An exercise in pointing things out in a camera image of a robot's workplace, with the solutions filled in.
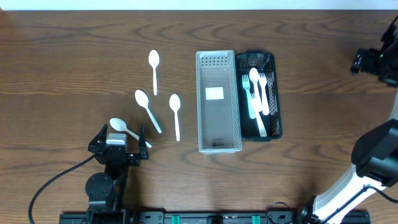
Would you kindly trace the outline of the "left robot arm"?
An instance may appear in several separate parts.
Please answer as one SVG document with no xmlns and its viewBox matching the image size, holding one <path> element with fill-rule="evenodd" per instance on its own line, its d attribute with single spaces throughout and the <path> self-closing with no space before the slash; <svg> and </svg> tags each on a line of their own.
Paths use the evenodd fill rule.
<svg viewBox="0 0 398 224">
<path fill-rule="evenodd" d="M 108 135 L 107 130 L 105 124 L 88 145 L 88 150 L 105 169 L 86 182 L 85 191 L 89 197 L 86 222 L 137 223 L 135 212 L 122 208 L 122 202 L 129 168 L 139 166 L 141 160 L 149 158 L 144 128 L 140 130 L 138 153 L 127 152 L 127 137 L 122 134 Z"/>
</svg>

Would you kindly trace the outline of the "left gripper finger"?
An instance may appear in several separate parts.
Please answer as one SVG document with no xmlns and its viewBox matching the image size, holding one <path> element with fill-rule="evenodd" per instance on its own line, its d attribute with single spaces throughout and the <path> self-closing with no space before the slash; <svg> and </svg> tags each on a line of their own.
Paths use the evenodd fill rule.
<svg viewBox="0 0 398 224">
<path fill-rule="evenodd" d="M 104 124 L 99 133 L 90 141 L 89 146 L 98 146 L 106 142 L 106 135 L 108 132 L 108 125 Z"/>
<path fill-rule="evenodd" d="M 147 154 L 147 144 L 144 136 L 144 127 L 141 126 L 140 129 L 140 135 L 139 135 L 139 143 L 138 143 L 138 149 L 140 154 Z"/>
</svg>

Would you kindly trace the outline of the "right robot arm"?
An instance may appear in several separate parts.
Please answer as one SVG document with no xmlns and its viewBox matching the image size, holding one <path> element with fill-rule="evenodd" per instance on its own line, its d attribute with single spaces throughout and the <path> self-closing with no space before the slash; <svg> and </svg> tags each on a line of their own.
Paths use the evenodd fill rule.
<svg viewBox="0 0 398 224">
<path fill-rule="evenodd" d="M 381 49 L 359 49 L 350 68 L 378 77 L 397 88 L 397 20 L 381 37 Z M 397 183 L 397 106 L 385 123 L 362 135 L 354 145 L 351 165 L 326 192 L 315 196 L 294 216 L 294 223 L 370 223 L 369 213 L 355 208 L 378 193 L 386 200 L 397 200 L 383 191 Z"/>
</svg>

